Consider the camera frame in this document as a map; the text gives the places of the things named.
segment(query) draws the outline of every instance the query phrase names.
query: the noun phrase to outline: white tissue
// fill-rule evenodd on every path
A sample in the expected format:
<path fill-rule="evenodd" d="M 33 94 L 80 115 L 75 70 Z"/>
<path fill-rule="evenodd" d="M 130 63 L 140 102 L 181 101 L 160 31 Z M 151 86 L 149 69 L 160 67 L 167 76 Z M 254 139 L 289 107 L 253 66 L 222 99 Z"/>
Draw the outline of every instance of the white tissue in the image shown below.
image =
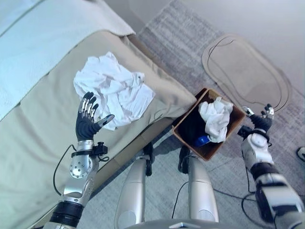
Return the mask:
<path fill-rule="evenodd" d="M 115 56 L 89 57 L 84 68 L 76 73 L 74 87 L 82 98 L 93 92 L 99 105 L 95 116 L 109 114 L 115 118 L 104 128 L 115 130 L 117 126 L 130 124 L 141 118 L 155 93 L 144 82 L 144 74 L 130 72 L 120 65 Z"/>
<path fill-rule="evenodd" d="M 207 102 L 199 104 L 200 116 L 205 121 L 205 132 L 209 135 L 211 142 L 225 141 L 232 110 L 233 104 L 221 97 L 217 97 L 210 104 Z"/>

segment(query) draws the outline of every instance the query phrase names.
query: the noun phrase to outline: black glove hand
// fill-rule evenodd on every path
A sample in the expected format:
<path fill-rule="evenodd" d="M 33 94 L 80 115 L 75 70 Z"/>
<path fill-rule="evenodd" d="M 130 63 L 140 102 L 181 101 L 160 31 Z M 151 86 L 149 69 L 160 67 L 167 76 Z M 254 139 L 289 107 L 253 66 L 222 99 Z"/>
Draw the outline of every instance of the black glove hand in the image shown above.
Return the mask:
<path fill-rule="evenodd" d="M 274 118 L 273 107 L 270 104 L 268 104 L 265 107 L 266 111 L 262 111 L 262 116 L 258 116 L 254 114 L 253 111 L 248 107 L 244 107 L 244 110 L 246 111 L 247 115 L 250 117 L 252 123 L 254 124 L 254 128 L 262 129 L 267 133 L 267 131 L 272 126 L 272 120 Z"/>
<path fill-rule="evenodd" d="M 78 141 L 93 140 L 93 136 L 114 118 L 114 115 L 110 114 L 94 123 L 94 114 L 99 106 L 98 104 L 93 105 L 95 100 L 93 92 L 87 92 L 81 100 L 75 127 Z"/>

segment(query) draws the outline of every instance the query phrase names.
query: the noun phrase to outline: gray carpet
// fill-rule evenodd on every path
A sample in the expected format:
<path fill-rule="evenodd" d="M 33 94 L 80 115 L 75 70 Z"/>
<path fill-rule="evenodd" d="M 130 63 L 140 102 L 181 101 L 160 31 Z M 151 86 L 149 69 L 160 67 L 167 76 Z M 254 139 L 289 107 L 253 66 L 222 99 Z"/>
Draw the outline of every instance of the gray carpet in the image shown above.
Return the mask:
<path fill-rule="evenodd" d="M 203 50 L 220 34 L 220 31 L 181 2 L 174 0 L 138 36 L 160 58 L 168 73 L 196 94 L 203 87 L 211 87 L 222 93 L 204 72 L 201 64 Z M 274 125 L 269 131 L 273 143 L 270 152 L 278 170 L 303 195 L 305 164 L 297 158 L 295 150 L 305 142 L 304 97 L 294 88 L 291 97 L 286 109 L 276 114 Z M 245 120 L 244 124 L 249 125 L 249 121 Z M 242 197 L 247 194 L 247 180 L 241 158 L 242 139 L 236 132 L 204 165 L 214 188 Z M 181 184 L 188 179 L 187 175 L 177 170 L 181 143 L 172 135 L 170 128 L 153 141 L 153 146 L 156 158 L 152 165 L 152 176 L 146 179 L 146 221 L 170 218 L 176 194 Z M 128 171 L 129 166 L 126 165 L 91 199 L 83 212 L 80 229 L 113 228 L 117 202 Z M 254 190 L 252 179 L 251 190 Z M 179 196 L 175 218 L 188 217 L 187 195 L 187 187 L 184 187 Z M 239 228 L 260 228 L 244 216 L 240 200 L 218 193 L 215 195 L 221 222 Z M 245 210 L 253 219 L 263 223 L 255 203 L 246 202 Z"/>

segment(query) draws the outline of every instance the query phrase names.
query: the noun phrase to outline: cardboard box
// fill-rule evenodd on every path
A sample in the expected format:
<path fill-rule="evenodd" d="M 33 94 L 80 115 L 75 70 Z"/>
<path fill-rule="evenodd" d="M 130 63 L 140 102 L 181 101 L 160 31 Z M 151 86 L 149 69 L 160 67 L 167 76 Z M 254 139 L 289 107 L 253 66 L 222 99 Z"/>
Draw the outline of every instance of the cardboard box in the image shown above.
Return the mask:
<path fill-rule="evenodd" d="M 197 94 L 196 96 L 197 102 L 193 105 L 193 107 L 183 116 L 178 118 L 176 122 L 173 123 L 173 134 L 190 150 L 192 150 L 194 153 L 196 153 L 198 156 L 200 156 L 206 161 L 212 158 L 212 156 L 216 153 L 216 151 L 221 147 L 221 145 L 224 142 L 221 143 L 210 142 L 201 147 L 195 147 L 189 144 L 190 143 L 189 139 L 192 138 L 191 135 L 193 135 L 194 132 L 198 132 L 198 131 L 204 132 L 205 129 L 204 120 L 201 118 L 198 112 L 198 105 L 204 101 L 207 101 L 208 103 L 212 103 L 218 96 L 225 99 L 215 90 L 203 88 Z M 238 125 L 241 123 L 244 117 L 245 117 L 244 112 L 240 110 L 237 106 L 233 105 L 233 111 L 230 114 L 230 122 L 227 126 L 228 131 L 227 131 L 226 139 L 228 139 L 232 131 L 236 127 L 238 127 Z"/>

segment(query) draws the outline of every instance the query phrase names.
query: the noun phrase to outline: white towel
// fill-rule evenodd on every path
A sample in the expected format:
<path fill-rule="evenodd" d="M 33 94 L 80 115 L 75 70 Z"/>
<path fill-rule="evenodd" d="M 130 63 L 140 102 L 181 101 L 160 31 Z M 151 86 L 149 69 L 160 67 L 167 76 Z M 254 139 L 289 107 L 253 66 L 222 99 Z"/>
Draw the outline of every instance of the white towel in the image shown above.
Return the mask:
<path fill-rule="evenodd" d="M 217 97 L 213 103 L 203 102 L 199 104 L 199 113 L 205 121 L 205 132 L 211 142 L 224 142 L 227 134 L 227 126 L 230 121 L 230 113 L 233 104 Z"/>
<path fill-rule="evenodd" d="M 99 58 L 89 57 L 73 84 L 80 99 L 87 92 L 94 93 L 99 104 L 95 116 L 115 115 L 104 127 L 115 130 L 141 118 L 153 100 L 155 93 L 143 83 L 144 78 L 143 73 L 128 71 L 108 52 Z"/>
<path fill-rule="evenodd" d="M 103 0 L 0 1 L 0 120 L 87 36 L 134 33 Z"/>

